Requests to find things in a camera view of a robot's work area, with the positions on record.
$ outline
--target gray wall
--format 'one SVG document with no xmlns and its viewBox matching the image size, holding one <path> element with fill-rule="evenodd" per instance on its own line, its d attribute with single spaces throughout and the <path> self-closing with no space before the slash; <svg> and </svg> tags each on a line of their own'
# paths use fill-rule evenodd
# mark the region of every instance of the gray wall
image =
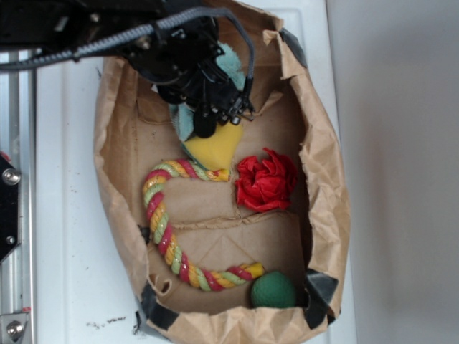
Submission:
<svg viewBox="0 0 459 344">
<path fill-rule="evenodd" d="M 459 343 L 459 1 L 328 0 L 360 344 Z"/>
</svg>

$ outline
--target green ball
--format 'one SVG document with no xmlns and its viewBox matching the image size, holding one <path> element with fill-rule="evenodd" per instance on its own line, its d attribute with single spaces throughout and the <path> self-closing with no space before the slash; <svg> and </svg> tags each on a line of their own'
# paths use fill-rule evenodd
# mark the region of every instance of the green ball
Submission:
<svg viewBox="0 0 459 344">
<path fill-rule="evenodd" d="M 295 307 L 296 291 L 293 283 L 279 271 L 265 274 L 255 281 L 250 293 L 253 307 Z"/>
</svg>

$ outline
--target red fabric flower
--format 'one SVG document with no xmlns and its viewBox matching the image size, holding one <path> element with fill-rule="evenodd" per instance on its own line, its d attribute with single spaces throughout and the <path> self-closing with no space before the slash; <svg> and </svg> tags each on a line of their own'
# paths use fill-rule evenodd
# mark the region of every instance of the red fabric flower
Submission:
<svg viewBox="0 0 459 344">
<path fill-rule="evenodd" d="M 263 148 L 270 158 L 258 162 L 256 156 L 243 159 L 237 170 L 237 204 L 263 212 L 286 209 L 290 206 L 290 194 L 295 187 L 298 172 L 292 160 L 268 148 Z"/>
</svg>

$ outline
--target bolt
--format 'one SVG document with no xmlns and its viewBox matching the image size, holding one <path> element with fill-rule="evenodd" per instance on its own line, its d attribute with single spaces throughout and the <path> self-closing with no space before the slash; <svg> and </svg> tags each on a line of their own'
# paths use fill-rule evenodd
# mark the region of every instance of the bolt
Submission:
<svg viewBox="0 0 459 344">
<path fill-rule="evenodd" d="M 6 327 L 6 333 L 11 337 L 13 342 L 17 342 L 24 332 L 24 326 L 17 320 L 14 320 Z"/>
<path fill-rule="evenodd" d="M 8 245 L 14 245 L 15 242 L 16 242 L 16 238 L 14 236 L 8 236 L 6 238 L 6 243 Z"/>
<path fill-rule="evenodd" d="M 136 41 L 137 47 L 141 48 L 142 50 L 149 50 L 151 47 L 150 44 L 150 37 L 142 36 Z"/>
<path fill-rule="evenodd" d="M 241 123 L 241 118 L 240 117 L 237 117 L 237 116 L 234 116 L 232 119 L 231 119 L 231 124 L 234 124 L 234 125 L 238 125 L 239 123 Z"/>
<path fill-rule="evenodd" d="M 92 21 L 93 23 L 98 23 L 100 21 L 100 14 L 99 13 L 92 13 L 89 16 L 89 20 Z"/>
<path fill-rule="evenodd" d="M 14 168 L 8 168 L 3 172 L 1 178 L 6 185 L 13 186 L 21 180 L 21 175 Z"/>
</svg>

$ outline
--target brown paper bag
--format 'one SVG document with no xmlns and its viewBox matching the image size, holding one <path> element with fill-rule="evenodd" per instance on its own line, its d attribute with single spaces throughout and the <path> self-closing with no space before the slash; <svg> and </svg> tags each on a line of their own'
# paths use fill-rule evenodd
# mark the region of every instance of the brown paper bag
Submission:
<svg viewBox="0 0 459 344">
<path fill-rule="evenodd" d="M 125 60 L 105 61 L 95 126 L 100 195 L 116 246 L 148 324 L 177 343 L 300 343 L 339 316 L 349 246 L 349 199 L 339 144 L 314 90 L 301 49 L 283 21 L 231 0 L 229 8 L 256 47 L 251 101 L 229 183 L 175 178 L 165 203 L 178 241 L 199 266 L 226 269 L 262 262 L 297 288 L 298 307 L 251 309 L 250 284 L 202 292 L 184 284 L 157 248 L 146 244 L 141 187 L 162 160 L 186 158 L 168 106 Z M 245 44 L 226 20 L 220 40 L 247 61 Z M 300 171 L 287 211 L 257 214 L 237 206 L 235 166 L 268 147 L 290 156 Z"/>
</svg>

